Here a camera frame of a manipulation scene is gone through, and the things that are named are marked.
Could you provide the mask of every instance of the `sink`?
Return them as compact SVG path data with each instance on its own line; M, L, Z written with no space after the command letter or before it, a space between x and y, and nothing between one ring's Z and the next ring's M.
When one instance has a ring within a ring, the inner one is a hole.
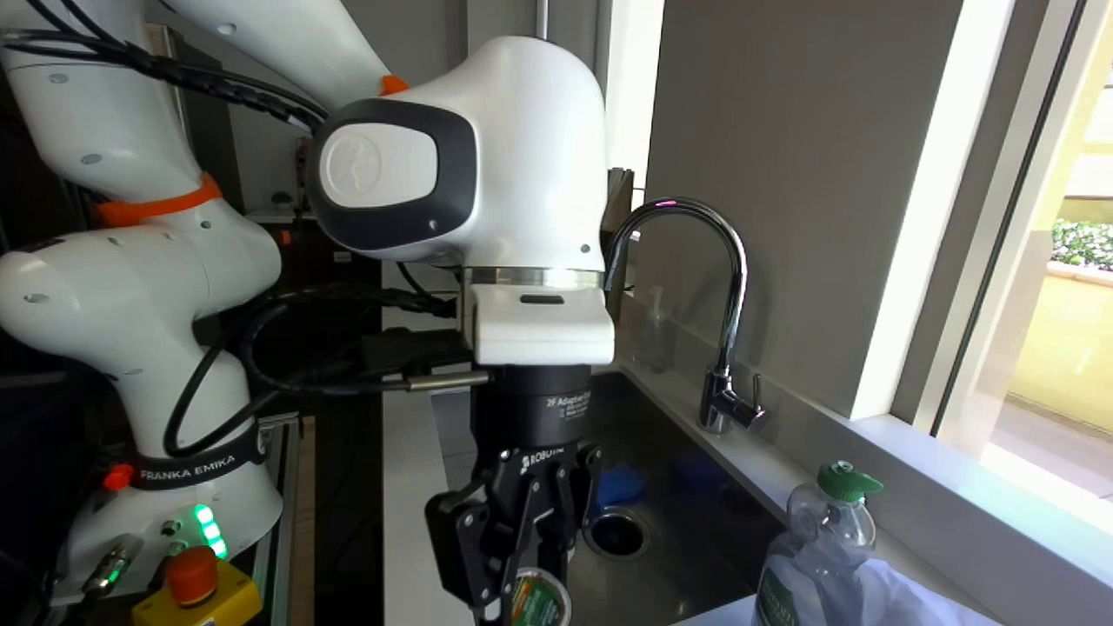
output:
M430 404L448 486L462 486L474 470L470 396L439 392ZM587 415L601 477L565 568L575 626L666 626L752 594L780 517L622 371L592 381Z

